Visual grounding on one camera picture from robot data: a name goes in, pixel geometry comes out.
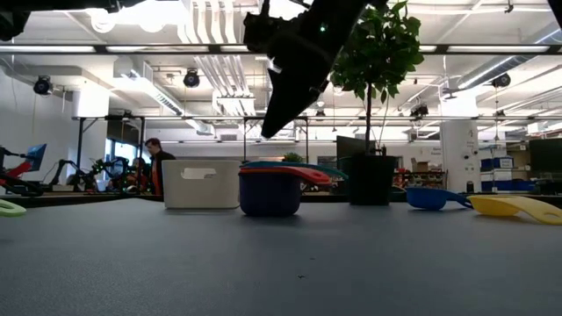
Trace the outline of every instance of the blue screen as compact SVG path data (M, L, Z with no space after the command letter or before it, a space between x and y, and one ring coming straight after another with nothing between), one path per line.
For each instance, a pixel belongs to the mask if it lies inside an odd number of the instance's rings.
M32 168L27 172L39 171L39 169L41 168L41 163L43 162L43 156L45 155L46 148L47 144L29 147L29 149L27 150L27 159L25 161L31 163Z

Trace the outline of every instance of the yellow scoop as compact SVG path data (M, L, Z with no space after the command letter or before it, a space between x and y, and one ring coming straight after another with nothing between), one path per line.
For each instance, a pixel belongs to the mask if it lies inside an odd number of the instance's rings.
M513 216L526 212L543 224L562 225L562 210L528 197L484 195L468 197L474 210L490 216Z

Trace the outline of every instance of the black plant pot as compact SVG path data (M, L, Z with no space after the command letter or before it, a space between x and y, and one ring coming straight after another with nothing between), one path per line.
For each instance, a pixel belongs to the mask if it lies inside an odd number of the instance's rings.
M342 158L342 171L351 205L388 205L393 187L396 157L364 155Z

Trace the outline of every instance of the white plastic bin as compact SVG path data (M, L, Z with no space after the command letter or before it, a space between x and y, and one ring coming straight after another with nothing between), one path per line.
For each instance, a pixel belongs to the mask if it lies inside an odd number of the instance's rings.
M162 162L164 204L174 209L227 209L240 205L241 162Z

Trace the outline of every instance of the cardboard box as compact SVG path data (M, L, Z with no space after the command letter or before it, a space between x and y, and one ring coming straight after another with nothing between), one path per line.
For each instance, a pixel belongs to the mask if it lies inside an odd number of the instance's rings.
M429 162L417 162L412 158L412 172L429 172Z

